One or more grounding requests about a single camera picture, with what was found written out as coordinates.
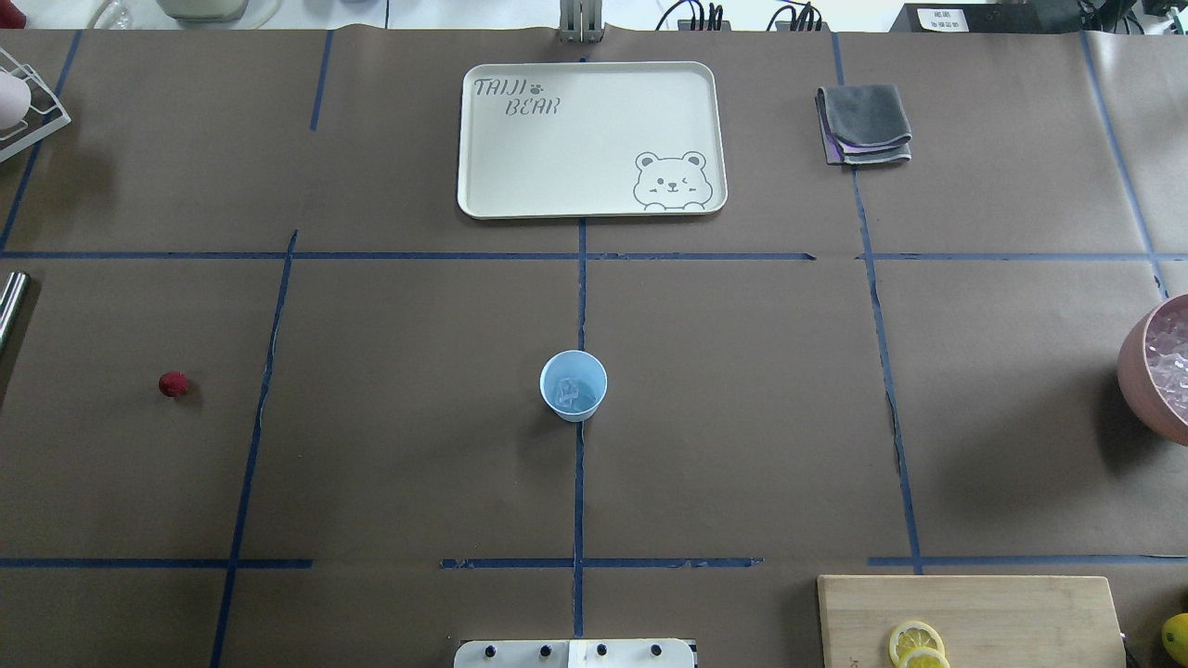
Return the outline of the red strawberry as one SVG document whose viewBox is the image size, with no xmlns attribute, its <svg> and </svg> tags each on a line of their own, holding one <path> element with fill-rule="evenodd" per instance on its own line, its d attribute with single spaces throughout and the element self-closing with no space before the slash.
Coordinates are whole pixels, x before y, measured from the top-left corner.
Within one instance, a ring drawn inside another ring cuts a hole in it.
<svg viewBox="0 0 1188 668">
<path fill-rule="evenodd" d="M 181 398 L 182 396 L 187 396 L 190 384 L 187 373 L 170 371 L 158 378 L 157 387 L 162 396 L 168 398 Z"/>
</svg>

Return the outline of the light blue plastic cup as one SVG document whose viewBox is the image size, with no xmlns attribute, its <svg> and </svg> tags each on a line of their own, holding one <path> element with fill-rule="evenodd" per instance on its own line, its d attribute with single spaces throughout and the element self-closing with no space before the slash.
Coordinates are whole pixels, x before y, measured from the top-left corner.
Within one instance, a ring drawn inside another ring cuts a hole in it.
<svg viewBox="0 0 1188 668">
<path fill-rule="evenodd" d="M 584 422 L 598 411 L 608 390 L 604 364 L 581 349 L 561 351 L 544 364 L 538 389 L 546 407 L 570 423 Z"/>
</svg>

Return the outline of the pink bowl of ice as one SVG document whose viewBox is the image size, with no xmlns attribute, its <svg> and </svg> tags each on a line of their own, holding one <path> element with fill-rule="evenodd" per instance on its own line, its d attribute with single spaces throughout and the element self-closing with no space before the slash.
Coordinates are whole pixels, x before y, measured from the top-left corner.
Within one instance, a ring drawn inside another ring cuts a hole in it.
<svg viewBox="0 0 1188 668">
<path fill-rule="evenodd" d="M 1146 313 L 1117 355 L 1117 384 L 1127 407 L 1146 428 L 1178 445 L 1187 445 L 1184 304 L 1182 294 Z"/>
</svg>

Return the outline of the white cup rack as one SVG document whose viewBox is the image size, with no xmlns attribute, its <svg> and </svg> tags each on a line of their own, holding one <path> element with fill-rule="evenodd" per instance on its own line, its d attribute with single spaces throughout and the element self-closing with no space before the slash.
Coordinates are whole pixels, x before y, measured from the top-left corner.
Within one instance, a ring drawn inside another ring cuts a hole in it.
<svg viewBox="0 0 1188 668">
<path fill-rule="evenodd" d="M 58 94 L 48 86 L 42 73 L 34 70 L 30 64 L 19 62 L 8 51 L 1 49 L 4 55 L 4 71 L 13 73 L 27 80 L 32 90 L 32 101 L 27 115 L 19 125 L 1 130 L 1 160 L 12 160 L 13 157 L 34 147 L 34 144 L 43 141 L 48 136 L 64 128 L 72 122 Z"/>
</svg>

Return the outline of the pink cup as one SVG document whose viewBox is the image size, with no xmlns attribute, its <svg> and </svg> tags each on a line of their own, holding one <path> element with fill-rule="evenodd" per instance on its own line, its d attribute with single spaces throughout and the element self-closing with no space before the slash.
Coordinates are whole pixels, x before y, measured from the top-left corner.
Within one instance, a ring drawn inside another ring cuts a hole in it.
<svg viewBox="0 0 1188 668">
<path fill-rule="evenodd" d="M 32 90 L 27 80 L 1 71 L 0 76 L 0 126 L 12 128 L 23 122 L 32 101 Z"/>
</svg>

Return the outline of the cream bear tray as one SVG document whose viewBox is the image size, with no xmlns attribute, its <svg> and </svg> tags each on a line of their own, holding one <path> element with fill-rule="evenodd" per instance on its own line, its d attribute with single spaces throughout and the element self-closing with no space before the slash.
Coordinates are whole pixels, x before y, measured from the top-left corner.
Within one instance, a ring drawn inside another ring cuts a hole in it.
<svg viewBox="0 0 1188 668">
<path fill-rule="evenodd" d="M 459 97 L 457 203 L 479 220 L 704 215 L 729 198 L 700 62 L 481 64 Z"/>
</svg>

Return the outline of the grey folded cloth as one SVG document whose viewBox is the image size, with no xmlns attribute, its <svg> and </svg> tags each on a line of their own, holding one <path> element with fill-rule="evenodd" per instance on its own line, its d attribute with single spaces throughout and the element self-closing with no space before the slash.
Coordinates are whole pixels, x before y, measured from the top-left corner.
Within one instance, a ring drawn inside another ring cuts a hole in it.
<svg viewBox="0 0 1188 668">
<path fill-rule="evenodd" d="M 820 87 L 815 103 L 827 164 L 867 166 L 911 160 L 912 130 L 897 86 Z"/>
</svg>

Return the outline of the lemon slices row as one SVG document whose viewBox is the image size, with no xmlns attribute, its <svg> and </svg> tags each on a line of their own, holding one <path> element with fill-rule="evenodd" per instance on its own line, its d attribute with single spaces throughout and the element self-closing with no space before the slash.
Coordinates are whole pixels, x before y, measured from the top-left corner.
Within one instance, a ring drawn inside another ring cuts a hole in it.
<svg viewBox="0 0 1188 668">
<path fill-rule="evenodd" d="M 892 667 L 950 667 L 944 642 L 933 625 L 908 619 L 887 635 Z"/>
</svg>

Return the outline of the bamboo cutting board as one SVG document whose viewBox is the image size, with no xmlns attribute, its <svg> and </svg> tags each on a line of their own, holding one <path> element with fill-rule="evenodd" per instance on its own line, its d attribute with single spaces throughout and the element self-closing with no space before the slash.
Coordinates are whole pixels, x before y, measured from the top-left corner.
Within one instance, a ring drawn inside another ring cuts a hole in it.
<svg viewBox="0 0 1188 668">
<path fill-rule="evenodd" d="M 906 620 L 933 625 L 953 667 L 1124 667 L 1110 582 L 1057 575 L 820 575 L 827 667 L 891 667 Z"/>
</svg>

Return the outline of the steel muddler black tip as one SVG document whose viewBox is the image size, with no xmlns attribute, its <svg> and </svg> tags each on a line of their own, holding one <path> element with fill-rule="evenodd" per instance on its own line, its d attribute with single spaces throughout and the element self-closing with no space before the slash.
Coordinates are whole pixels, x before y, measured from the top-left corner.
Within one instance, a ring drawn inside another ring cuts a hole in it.
<svg viewBox="0 0 1188 668">
<path fill-rule="evenodd" d="M 4 291 L 1 291 L 1 351 L 5 349 L 6 342 L 8 342 L 12 330 L 14 330 L 17 319 L 19 317 L 19 309 L 30 283 L 30 275 L 21 271 L 11 272 L 5 281 Z"/>
</svg>

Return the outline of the yellow lemon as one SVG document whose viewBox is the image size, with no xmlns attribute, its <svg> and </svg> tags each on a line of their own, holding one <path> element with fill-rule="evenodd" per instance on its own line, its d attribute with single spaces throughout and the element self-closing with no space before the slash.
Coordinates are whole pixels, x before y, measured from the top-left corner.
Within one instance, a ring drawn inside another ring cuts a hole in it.
<svg viewBox="0 0 1188 668">
<path fill-rule="evenodd" d="M 1161 626 L 1161 643 L 1164 651 L 1180 667 L 1188 667 L 1188 613 L 1167 618 Z"/>
</svg>

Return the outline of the red bottle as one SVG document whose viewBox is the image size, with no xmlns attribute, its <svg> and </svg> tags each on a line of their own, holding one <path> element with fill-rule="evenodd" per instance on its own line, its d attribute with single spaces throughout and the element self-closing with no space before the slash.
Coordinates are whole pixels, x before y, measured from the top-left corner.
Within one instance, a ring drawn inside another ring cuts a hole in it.
<svg viewBox="0 0 1188 668">
<path fill-rule="evenodd" d="M 12 0 L 0 0 L 0 29 L 23 30 L 26 26 L 26 14 Z"/>
</svg>

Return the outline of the aluminium frame post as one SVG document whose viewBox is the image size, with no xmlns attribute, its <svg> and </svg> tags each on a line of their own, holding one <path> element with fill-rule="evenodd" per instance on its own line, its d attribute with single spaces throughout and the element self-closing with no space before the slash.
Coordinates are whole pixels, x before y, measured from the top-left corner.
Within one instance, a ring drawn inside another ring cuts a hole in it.
<svg viewBox="0 0 1188 668">
<path fill-rule="evenodd" d="M 594 44 L 605 37 L 602 0 L 561 0 L 560 40 Z"/>
</svg>

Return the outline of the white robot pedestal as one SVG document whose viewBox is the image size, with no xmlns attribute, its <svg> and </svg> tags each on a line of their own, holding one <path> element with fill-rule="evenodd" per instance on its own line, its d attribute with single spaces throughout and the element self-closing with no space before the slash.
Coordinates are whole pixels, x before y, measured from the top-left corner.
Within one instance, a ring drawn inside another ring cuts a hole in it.
<svg viewBox="0 0 1188 668">
<path fill-rule="evenodd" d="M 467 641 L 454 667 L 697 667 L 695 643 L 680 638 Z"/>
</svg>

